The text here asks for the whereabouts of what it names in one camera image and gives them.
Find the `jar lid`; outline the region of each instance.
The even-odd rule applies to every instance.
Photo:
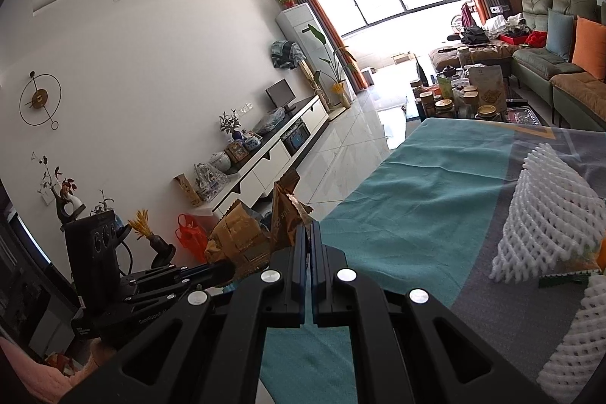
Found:
[[[453,107],[453,101],[449,100],[448,98],[445,100],[440,100],[436,102],[436,110],[452,110]]]
[[[494,117],[496,115],[496,107],[494,105],[482,105],[478,108],[480,117]]]
[[[425,103],[433,102],[433,91],[425,91],[419,95],[419,98]]]

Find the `green sofa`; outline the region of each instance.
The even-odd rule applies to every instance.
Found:
[[[548,9],[581,16],[598,23],[603,22],[606,25],[606,3],[599,6],[597,0],[523,0],[522,8],[531,30],[548,31]],[[578,99],[580,95],[586,94],[582,87],[585,85],[583,81],[586,80],[587,73],[581,67],[544,48],[520,49],[513,54],[511,73],[549,104],[553,109],[552,123],[555,123],[557,111],[573,129],[606,129],[606,119],[595,111],[601,106],[593,105],[593,101],[592,105],[588,106],[583,99]],[[570,84],[561,84],[564,78],[570,78]],[[601,81],[596,82],[606,87]]]

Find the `black speaker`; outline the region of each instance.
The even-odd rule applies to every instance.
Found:
[[[65,235],[80,304],[90,314],[101,313],[113,301],[120,284],[114,212],[66,223]]]

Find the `wall clock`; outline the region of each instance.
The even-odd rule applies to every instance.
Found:
[[[28,125],[39,126],[50,121],[50,128],[56,131],[59,123],[53,116],[61,102],[61,84],[52,74],[30,73],[30,81],[25,85],[19,99],[19,114]]]

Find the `sofa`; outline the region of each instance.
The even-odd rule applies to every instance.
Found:
[[[548,31],[548,10],[606,25],[606,3],[597,0],[522,0],[531,30]],[[511,60],[511,73],[545,100],[573,129],[606,129],[606,84],[549,50],[520,49]]]

